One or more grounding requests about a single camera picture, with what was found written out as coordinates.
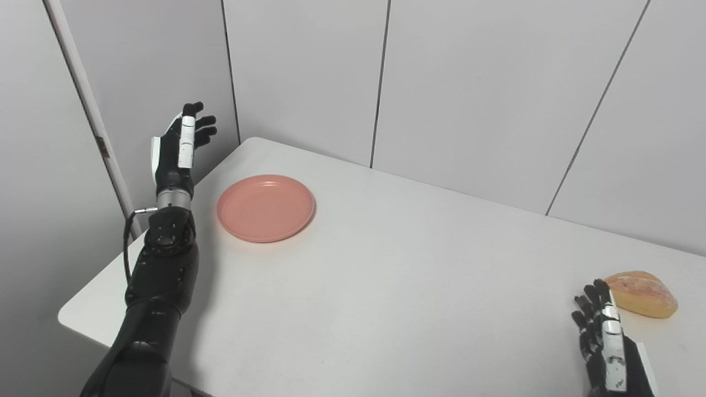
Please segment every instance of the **bread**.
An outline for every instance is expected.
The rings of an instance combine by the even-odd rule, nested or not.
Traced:
[[[615,304],[643,316],[670,317],[678,307],[674,296],[660,279],[646,271],[626,271],[605,278]]]

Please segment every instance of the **robotic hand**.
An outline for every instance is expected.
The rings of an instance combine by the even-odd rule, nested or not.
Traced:
[[[591,383],[588,397],[656,397],[645,349],[623,334],[608,284],[596,279],[574,298],[571,314],[580,330],[579,346]]]
[[[132,275],[126,266],[123,324],[81,397],[169,397],[169,357],[181,315],[191,303],[198,271],[191,215],[193,150],[216,134],[214,116],[196,119],[201,110],[203,103],[187,103],[167,132],[152,140],[157,208],[135,213],[156,212],[150,216],[145,245]],[[126,231],[135,213],[128,219]]]

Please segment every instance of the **white wall panel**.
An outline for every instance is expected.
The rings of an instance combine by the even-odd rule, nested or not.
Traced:
[[[652,0],[549,215],[706,255],[705,18]]]
[[[150,138],[185,102],[218,118],[214,144],[200,148],[198,181],[238,146],[219,0],[50,0],[63,9],[121,177],[136,208],[155,202]]]
[[[387,0],[225,0],[243,140],[370,163]]]
[[[0,1],[0,52],[0,393],[78,396],[104,350],[56,315],[124,218],[41,1]]]
[[[373,167],[544,213],[644,5],[393,1]]]

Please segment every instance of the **tabletop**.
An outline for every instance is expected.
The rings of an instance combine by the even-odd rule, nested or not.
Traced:
[[[311,190],[316,212],[300,233],[257,244],[222,229],[219,195],[256,174]],[[201,265],[171,366],[211,396],[582,396],[573,296],[630,270],[679,300],[666,320],[621,311],[662,396],[702,392],[704,257],[261,138],[206,176],[192,207]],[[60,322],[111,345],[125,287],[119,257]]]

